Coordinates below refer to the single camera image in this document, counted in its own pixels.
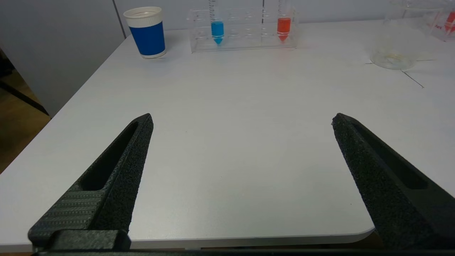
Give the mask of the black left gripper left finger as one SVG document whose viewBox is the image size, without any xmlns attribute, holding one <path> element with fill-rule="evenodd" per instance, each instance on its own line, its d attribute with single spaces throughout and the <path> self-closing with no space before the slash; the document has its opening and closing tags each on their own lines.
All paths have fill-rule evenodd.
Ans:
<svg viewBox="0 0 455 256">
<path fill-rule="evenodd" d="M 132 120 L 29 229 L 36 254 L 115 254 L 128 236 L 154 123 Z"/>
</svg>

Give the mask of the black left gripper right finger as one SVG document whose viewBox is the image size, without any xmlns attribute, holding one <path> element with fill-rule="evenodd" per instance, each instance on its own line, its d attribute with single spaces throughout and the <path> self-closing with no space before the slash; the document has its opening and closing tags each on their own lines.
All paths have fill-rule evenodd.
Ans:
<svg viewBox="0 0 455 256">
<path fill-rule="evenodd" d="M 338 113 L 332 127 L 384 245 L 453 250 L 454 197 L 358 120 Z"/>
</svg>

